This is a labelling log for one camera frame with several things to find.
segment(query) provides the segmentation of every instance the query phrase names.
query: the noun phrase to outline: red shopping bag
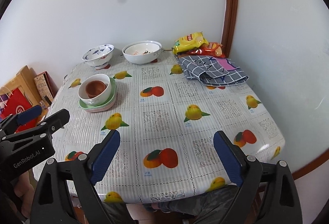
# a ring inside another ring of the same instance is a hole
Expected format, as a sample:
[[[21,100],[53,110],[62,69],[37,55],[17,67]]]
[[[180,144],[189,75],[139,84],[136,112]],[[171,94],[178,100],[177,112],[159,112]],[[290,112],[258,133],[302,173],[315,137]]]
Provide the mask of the red shopping bag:
[[[12,91],[9,99],[6,103],[4,110],[2,111],[0,117],[5,119],[10,114],[18,114],[21,112],[26,111],[27,109],[31,108],[32,105],[29,101],[25,98],[25,96],[21,93],[21,91],[16,88]],[[23,131],[26,129],[33,128],[37,123],[37,119],[31,120],[30,122],[26,123],[23,126],[20,126],[16,132]]]

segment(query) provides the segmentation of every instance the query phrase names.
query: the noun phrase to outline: tablecloth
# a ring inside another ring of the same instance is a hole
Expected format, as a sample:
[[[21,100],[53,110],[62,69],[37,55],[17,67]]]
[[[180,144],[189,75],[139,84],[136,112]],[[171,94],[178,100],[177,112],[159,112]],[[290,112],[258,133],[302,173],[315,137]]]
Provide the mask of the tablecloth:
[[[53,134],[54,157],[59,162],[72,151],[88,153],[101,142],[108,133],[101,129],[110,117],[121,117],[126,124],[117,128],[120,147],[104,179],[95,186],[100,195],[113,192],[126,203],[150,203],[229,184],[213,148],[218,130],[262,162],[277,156],[285,144],[246,83],[214,88],[187,80],[171,52],[162,52],[156,63],[146,65],[129,63],[123,56],[114,56],[110,64],[102,70],[78,64],[48,112],[51,115],[62,108],[70,112],[69,123]],[[78,86],[99,73],[115,78],[116,103],[109,111],[88,113],[79,107]],[[44,164],[34,168],[36,179]],[[71,181],[68,186],[75,192]]]

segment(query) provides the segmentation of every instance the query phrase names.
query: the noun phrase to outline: camouflage pants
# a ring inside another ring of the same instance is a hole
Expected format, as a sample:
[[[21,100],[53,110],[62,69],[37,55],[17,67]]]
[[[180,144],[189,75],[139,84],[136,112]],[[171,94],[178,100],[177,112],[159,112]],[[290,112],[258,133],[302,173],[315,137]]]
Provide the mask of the camouflage pants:
[[[194,224],[218,224],[231,204],[237,187],[227,187],[181,200],[158,203],[162,211],[176,211],[197,216]],[[105,204],[116,224],[133,224],[125,204]]]

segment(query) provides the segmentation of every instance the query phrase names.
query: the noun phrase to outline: human hand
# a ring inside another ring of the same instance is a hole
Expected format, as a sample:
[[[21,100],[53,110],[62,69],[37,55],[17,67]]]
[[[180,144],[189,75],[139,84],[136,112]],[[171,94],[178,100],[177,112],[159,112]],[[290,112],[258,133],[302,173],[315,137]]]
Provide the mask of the human hand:
[[[29,218],[34,197],[34,189],[30,184],[28,171],[19,176],[19,180],[14,186],[14,192],[18,197],[21,197],[22,199],[23,203],[21,213],[25,217]]]

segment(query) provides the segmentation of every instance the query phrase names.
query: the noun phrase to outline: large white ceramic bowl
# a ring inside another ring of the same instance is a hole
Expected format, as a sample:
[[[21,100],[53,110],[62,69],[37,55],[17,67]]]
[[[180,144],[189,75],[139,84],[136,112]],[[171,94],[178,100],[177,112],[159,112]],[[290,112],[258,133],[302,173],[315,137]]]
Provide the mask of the large white ceramic bowl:
[[[82,60],[91,67],[102,69],[106,67],[112,58],[114,46],[104,44],[90,49],[82,56]]]
[[[157,59],[161,47],[156,41],[137,41],[124,47],[122,53],[129,62],[142,65]]]
[[[106,89],[98,96],[94,97],[94,98],[89,98],[88,94],[86,93],[86,86],[89,82],[92,82],[94,80],[99,80],[104,82],[104,84],[106,85]],[[111,83],[110,83],[110,78],[108,75],[105,74],[97,74],[97,75],[93,75],[89,78],[87,78],[81,85],[80,88],[78,90],[78,95],[80,97],[80,99],[88,104],[88,105],[92,105],[92,106],[98,106],[102,103],[104,103],[110,96],[111,94]]]

